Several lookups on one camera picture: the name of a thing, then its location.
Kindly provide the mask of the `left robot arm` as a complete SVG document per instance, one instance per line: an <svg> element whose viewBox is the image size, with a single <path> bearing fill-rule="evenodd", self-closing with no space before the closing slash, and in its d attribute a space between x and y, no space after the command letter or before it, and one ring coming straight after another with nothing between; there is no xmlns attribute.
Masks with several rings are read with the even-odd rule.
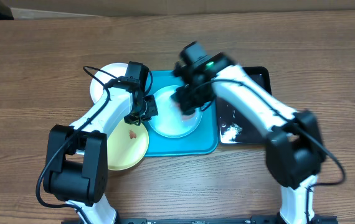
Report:
<svg viewBox="0 0 355 224"><path fill-rule="evenodd" d="M95 77L102 88L100 99L68 126L55 125L49 133L45 166L35 195L47 208L72 208L81 223L119 223L109 204L107 139L120 121L139 126L156 116L151 70L129 62L126 72L107 82Z"/></svg>

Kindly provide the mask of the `light blue plate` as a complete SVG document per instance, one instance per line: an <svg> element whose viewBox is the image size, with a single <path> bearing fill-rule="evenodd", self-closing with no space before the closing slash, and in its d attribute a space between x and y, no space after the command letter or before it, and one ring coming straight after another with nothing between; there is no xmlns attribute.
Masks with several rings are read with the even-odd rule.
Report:
<svg viewBox="0 0 355 224"><path fill-rule="evenodd" d="M153 94L158 115L151 118L149 125L158 134L167 138L181 138L191 134L198 127L202 118L202 112L197 109L193 119L182 120L181 111L171 99L171 95L178 87L178 85L169 85Z"/></svg>

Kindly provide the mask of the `white plate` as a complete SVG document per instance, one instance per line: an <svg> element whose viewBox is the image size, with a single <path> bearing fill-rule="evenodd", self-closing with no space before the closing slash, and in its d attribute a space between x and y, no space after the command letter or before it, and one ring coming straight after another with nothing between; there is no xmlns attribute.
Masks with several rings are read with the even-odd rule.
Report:
<svg viewBox="0 0 355 224"><path fill-rule="evenodd" d="M104 72L108 72L114 77L124 76L128 68L127 63L111 63L105 65L101 68ZM95 77L98 78L103 84L106 84L108 81L113 79L112 76L107 75L106 73L96 71ZM99 84L95 79L92 79L90 84L90 96L95 104L103 95L103 86Z"/></svg>

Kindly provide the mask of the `green scrub sponge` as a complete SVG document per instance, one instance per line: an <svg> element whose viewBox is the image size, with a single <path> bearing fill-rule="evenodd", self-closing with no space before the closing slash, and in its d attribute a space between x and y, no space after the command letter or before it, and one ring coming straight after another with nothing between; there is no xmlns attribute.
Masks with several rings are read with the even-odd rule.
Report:
<svg viewBox="0 0 355 224"><path fill-rule="evenodd" d="M193 114L182 114L182 120L183 121L189 121L190 119L193 119L196 116L196 112Z"/></svg>

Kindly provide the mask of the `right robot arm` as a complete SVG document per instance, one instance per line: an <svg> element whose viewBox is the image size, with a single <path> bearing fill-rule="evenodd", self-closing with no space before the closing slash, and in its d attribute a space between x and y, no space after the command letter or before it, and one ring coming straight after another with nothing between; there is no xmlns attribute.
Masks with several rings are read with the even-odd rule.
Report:
<svg viewBox="0 0 355 224"><path fill-rule="evenodd" d="M280 184L283 223L311 223L313 193L321 164L326 159L315 115L283 104L253 81L243 67L219 53L207 54L192 42L179 54L173 75L183 81L172 95L183 117L215 97L230 103L264 139L266 165Z"/></svg>

